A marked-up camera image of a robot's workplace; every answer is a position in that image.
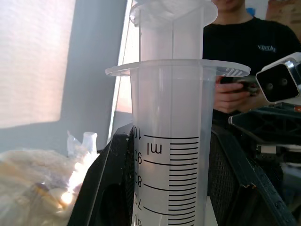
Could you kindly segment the truss finger of the black right gripper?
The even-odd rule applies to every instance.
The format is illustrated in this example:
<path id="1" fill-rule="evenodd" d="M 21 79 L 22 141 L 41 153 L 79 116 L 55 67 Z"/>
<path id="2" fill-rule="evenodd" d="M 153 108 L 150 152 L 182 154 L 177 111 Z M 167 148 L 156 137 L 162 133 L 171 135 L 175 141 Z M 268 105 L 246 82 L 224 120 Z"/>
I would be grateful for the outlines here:
<path id="1" fill-rule="evenodd" d="M 229 125 L 267 144 L 301 143 L 301 107 L 288 103 L 263 106 L 233 115 Z"/>

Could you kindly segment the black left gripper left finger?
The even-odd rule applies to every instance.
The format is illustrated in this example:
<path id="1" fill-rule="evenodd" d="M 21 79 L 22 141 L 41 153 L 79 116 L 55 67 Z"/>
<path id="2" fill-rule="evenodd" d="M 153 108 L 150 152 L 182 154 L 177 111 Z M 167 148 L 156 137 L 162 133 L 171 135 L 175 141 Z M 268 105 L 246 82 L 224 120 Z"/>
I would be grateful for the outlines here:
<path id="1" fill-rule="evenodd" d="M 68 225 L 129 226 L 134 201 L 134 132 L 128 124 L 117 129 L 90 166 Z"/>

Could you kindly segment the person's right hand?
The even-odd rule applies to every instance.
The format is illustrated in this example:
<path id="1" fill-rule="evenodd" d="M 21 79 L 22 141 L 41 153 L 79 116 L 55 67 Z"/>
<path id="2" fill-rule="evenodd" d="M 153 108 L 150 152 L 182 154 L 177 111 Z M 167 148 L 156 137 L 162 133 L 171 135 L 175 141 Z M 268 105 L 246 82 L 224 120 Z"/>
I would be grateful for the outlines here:
<path id="1" fill-rule="evenodd" d="M 240 83 L 217 83 L 215 86 L 214 110 L 232 113 L 248 99 L 250 93 L 242 90 Z"/>

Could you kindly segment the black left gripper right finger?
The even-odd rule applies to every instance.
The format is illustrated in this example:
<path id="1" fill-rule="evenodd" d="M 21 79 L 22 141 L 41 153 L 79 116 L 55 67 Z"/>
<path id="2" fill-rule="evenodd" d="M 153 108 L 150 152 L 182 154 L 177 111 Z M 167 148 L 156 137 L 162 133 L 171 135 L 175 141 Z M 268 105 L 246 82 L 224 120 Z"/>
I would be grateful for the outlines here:
<path id="1" fill-rule="evenodd" d="M 220 226 L 297 224 L 265 171 L 226 129 L 212 126 L 208 195 Z"/>

